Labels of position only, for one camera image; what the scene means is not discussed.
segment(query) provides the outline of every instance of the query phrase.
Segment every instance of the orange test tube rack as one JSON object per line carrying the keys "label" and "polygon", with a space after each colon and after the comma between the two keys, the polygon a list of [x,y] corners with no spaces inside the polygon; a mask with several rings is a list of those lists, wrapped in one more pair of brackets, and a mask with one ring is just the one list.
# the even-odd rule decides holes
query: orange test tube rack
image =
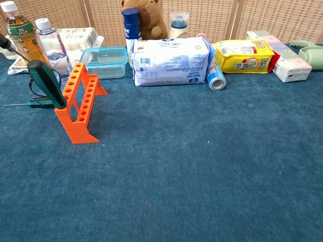
{"label": "orange test tube rack", "polygon": [[[81,81],[85,89],[85,94],[82,104],[79,107],[75,96]],[[67,105],[65,108],[55,108],[55,113],[73,144],[99,142],[87,129],[96,95],[107,95],[107,92],[100,85],[98,76],[88,74],[84,63],[75,64],[63,90],[63,96],[67,100]],[[70,110],[73,104],[78,111],[78,116],[75,121],[70,116]]]}

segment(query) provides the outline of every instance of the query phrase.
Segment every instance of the green plastic object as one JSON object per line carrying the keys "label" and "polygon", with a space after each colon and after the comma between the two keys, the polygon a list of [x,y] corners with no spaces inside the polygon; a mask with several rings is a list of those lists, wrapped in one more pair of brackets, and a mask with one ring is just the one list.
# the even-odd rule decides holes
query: green plastic object
{"label": "green plastic object", "polygon": [[323,46],[318,46],[308,40],[295,40],[290,45],[303,47],[299,50],[299,57],[309,63],[313,70],[323,70]]}
{"label": "green plastic object", "polygon": [[31,60],[27,65],[29,74],[37,86],[52,100],[56,108],[66,107],[67,101],[63,97],[57,79],[48,66],[39,59]]}

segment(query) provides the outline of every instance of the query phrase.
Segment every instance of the yellow package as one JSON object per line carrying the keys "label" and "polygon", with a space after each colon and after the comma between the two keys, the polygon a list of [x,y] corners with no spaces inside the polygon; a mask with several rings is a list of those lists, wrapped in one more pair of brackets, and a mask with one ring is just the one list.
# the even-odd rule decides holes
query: yellow package
{"label": "yellow package", "polygon": [[213,46],[226,73],[268,73],[276,63],[271,63],[275,53],[263,40],[224,40]]}

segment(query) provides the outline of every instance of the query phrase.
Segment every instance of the woven room divider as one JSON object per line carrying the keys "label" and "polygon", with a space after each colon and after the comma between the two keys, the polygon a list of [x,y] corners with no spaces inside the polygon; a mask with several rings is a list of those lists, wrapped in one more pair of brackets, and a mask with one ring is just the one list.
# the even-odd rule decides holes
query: woven room divider
{"label": "woven room divider", "polygon": [[85,7],[80,4],[79,0],[14,0],[14,2],[19,13],[28,18],[34,25],[35,19],[48,18],[56,28],[89,26],[86,14],[84,14]]}
{"label": "woven room divider", "polygon": [[307,39],[323,42],[323,0],[240,0],[232,38],[248,30],[267,30],[283,42]]}
{"label": "woven room divider", "polygon": [[[14,1],[19,12],[33,23],[46,17],[56,28],[92,26],[105,37],[103,46],[126,45],[121,0]],[[168,32],[170,13],[188,11],[189,36],[202,32],[211,42],[245,38],[248,30],[256,29],[268,30],[284,42],[323,42],[323,0],[159,0],[158,4]],[[0,31],[6,34],[5,23],[0,21]]]}
{"label": "woven room divider", "polygon": [[234,0],[163,0],[163,17],[169,32],[170,14],[176,11],[189,12],[189,36],[205,33],[209,41],[214,43],[225,39],[233,3]]}

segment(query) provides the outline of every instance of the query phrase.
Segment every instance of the teddy bear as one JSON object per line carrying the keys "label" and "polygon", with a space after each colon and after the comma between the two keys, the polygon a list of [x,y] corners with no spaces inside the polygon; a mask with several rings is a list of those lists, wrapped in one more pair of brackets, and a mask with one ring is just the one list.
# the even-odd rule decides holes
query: teddy bear
{"label": "teddy bear", "polygon": [[157,5],[158,0],[122,0],[123,9],[139,10],[141,36],[143,40],[167,39],[167,28],[162,12]]}

